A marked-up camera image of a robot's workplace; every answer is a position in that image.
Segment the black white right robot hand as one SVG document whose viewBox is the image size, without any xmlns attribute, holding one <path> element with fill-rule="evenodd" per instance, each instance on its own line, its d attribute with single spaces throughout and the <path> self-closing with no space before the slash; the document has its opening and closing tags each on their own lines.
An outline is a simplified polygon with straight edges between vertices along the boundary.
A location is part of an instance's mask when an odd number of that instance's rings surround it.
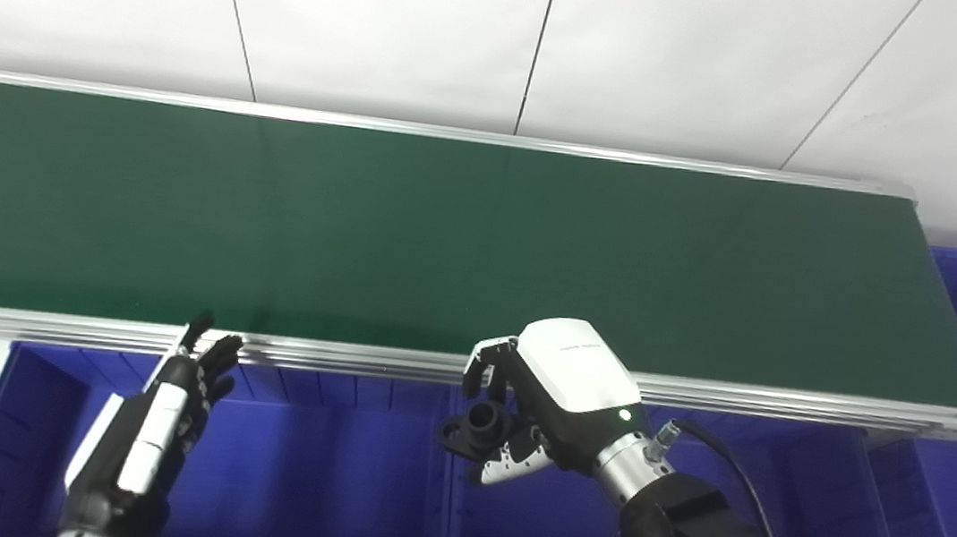
<svg viewBox="0 0 957 537">
<path fill-rule="evenodd" d="M 592 323 L 548 318 L 519 335 L 484 339 L 465 364 L 465 413 L 440 427 L 441 445 L 491 486 L 547 465 L 581 473 L 624 506 L 653 478 L 634 377 Z"/>
</svg>

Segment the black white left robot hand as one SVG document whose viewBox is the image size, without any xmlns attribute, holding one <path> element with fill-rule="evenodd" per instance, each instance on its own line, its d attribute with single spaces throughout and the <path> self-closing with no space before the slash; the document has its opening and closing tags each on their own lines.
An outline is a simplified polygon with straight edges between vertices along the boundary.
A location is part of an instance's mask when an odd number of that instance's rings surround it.
<svg viewBox="0 0 957 537">
<path fill-rule="evenodd" d="M 187 454 L 235 387 L 242 337 L 196 350 L 213 325 L 209 311 L 193 318 L 138 394 L 107 399 L 68 466 L 56 537 L 161 535 Z"/>
</svg>

